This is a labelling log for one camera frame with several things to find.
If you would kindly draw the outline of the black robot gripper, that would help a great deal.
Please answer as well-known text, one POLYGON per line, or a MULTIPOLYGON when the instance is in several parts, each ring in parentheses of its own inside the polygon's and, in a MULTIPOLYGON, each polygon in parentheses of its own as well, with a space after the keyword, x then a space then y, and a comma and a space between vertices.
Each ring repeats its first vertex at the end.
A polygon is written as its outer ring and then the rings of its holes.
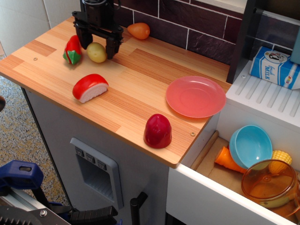
POLYGON ((80 11, 73 11, 74 27, 81 47, 86 50, 93 42, 93 35, 106 39, 106 54, 111 60, 119 52, 123 29, 115 22, 114 13, 119 10, 113 2, 81 2, 80 11))

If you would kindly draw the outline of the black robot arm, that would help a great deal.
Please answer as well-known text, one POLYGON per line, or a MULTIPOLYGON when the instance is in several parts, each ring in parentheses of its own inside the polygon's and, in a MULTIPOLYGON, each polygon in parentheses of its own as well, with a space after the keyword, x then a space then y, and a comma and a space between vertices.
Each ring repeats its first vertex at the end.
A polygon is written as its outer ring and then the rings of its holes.
POLYGON ((82 0, 80 11, 73 11, 74 27, 79 38, 80 45, 87 49, 93 42, 93 36, 106 40, 107 58, 111 60, 119 52, 123 42, 123 28, 115 22, 114 13, 121 7, 114 7, 113 0, 82 0))

